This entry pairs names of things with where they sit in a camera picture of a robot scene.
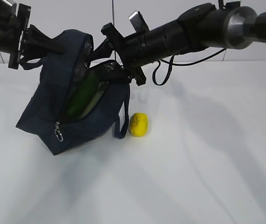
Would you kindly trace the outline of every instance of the yellow lemon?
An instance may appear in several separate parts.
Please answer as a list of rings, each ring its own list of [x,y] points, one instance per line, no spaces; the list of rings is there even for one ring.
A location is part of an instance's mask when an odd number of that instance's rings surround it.
[[[148,128],[148,118],[145,113],[135,113],[129,124],[129,132],[135,137],[142,137]]]

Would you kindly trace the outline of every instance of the bag strap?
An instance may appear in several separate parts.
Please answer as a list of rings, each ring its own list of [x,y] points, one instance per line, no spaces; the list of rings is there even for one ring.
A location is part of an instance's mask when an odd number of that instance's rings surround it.
[[[42,65],[43,65],[43,62],[44,62],[44,57],[41,58],[41,59],[40,59],[38,62],[36,62],[36,63],[28,63],[27,61],[21,59],[21,60],[20,60],[20,65],[22,66],[22,68],[23,68],[24,70],[31,70],[31,69],[36,69],[36,68],[42,66]]]
[[[123,139],[128,131],[129,127],[129,96],[130,96],[130,90],[127,93],[127,96],[124,100],[124,124],[122,126],[122,129],[120,130],[120,118],[119,115],[117,116],[115,120],[115,130],[114,130],[114,136],[118,139]]]

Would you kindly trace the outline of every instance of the zipper pull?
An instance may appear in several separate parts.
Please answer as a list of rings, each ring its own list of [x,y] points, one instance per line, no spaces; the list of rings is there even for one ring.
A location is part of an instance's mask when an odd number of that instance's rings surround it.
[[[55,135],[60,142],[63,141],[63,135],[60,132],[60,122],[59,121],[55,123]]]

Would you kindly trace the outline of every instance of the zipper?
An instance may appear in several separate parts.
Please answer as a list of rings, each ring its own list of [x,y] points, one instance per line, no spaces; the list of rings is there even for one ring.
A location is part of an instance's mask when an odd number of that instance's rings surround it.
[[[96,66],[94,66],[94,67],[99,67],[100,65],[103,65],[103,64],[106,64],[106,63],[111,63],[111,62],[114,62],[114,60],[108,60],[108,61],[106,61],[106,62],[102,62],[102,63],[100,63],[100,64],[98,64],[98,65],[96,65]],[[70,90],[71,90],[71,88],[72,88],[72,84],[73,84],[73,77],[74,77],[74,71],[72,71],[72,77],[71,77],[71,82],[70,82],[70,84],[69,84],[69,86],[68,86],[68,88],[67,88],[67,91],[66,91],[66,96],[65,96],[65,99],[64,99],[64,102],[63,102],[63,104],[62,104],[62,107],[61,107],[61,110],[60,110],[60,112],[59,112],[59,115],[58,115],[58,119],[57,120],[60,120],[61,119],[61,117],[62,117],[62,115],[63,115],[63,112],[65,111],[65,107],[66,107],[66,103],[67,103],[67,97],[68,97],[68,95],[69,95],[69,93],[70,93]],[[94,109],[97,107],[97,105],[101,102],[101,100],[102,100],[102,98],[103,98],[103,96],[106,94],[106,92],[107,92],[107,89],[109,88],[109,83],[108,83],[108,86],[107,86],[107,88],[105,89],[105,92],[104,92],[104,94],[102,95],[102,97],[100,98],[100,100],[97,102],[97,104],[93,107],[93,109],[85,116],[85,117],[83,117],[83,118],[81,118],[81,119],[77,119],[77,120],[74,120],[74,121],[72,121],[72,122],[60,122],[60,121],[57,121],[56,123],[55,123],[55,135],[56,135],[56,137],[57,137],[57,139],[60,141],[60,142],[63,142],[63,140],[64,140],[64,138],[63,138],[63,135],[62,135],[62,133],[61,133],[61,131],[60,131],[60,126],[62,125],[62,124],[71,124],[71,123],[76,123],[76,122],[79,122],[79,121],[81,121],[81,120],[84,120],[84,119],[86,119],[93,111],[94,111]]]
[[[59,121],[55,123],[55,135],[60,142],[63,141],[63,135],[60,131],[60,122]]]
[[[109,87],[110,87],[110,85],[109,85],[109,82],[108,82],[107,83],[107,87],[105,88],[105,91],[104,91],[102,97],[94,105],[94,107],[92,108],[92,110],[86,116],[84,116],[83,118],[80,118],[80,119],[76,119],[76,120],[73,120],[73,121],[69,121],[69,122],[60,122],[60,121],[57,121],[55,123],[55,135],[56,135],[57,139],[60,142],[63,142],[63,140],[64,140],[63,135],[62,135],[61,130],[60,130],[61,125],[63,125],[63,124],[73,124],[73,123],[77,123],[77,122],[80,122],[80,121],[83,121],[83,120],[87,119],[89,117],[89,115],[92,114],[94,112],[94,110],[97,108],[98,104],[102,101],[102,99],[104,98],[105,94],[107,93],[107,90],[109,89]]]

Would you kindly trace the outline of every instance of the metal ring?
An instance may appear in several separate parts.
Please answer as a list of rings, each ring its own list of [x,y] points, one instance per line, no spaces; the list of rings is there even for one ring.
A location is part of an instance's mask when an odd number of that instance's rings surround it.
[[[55,129],[55,135],[60,142],[63,141],[63,135],[59,130]]]

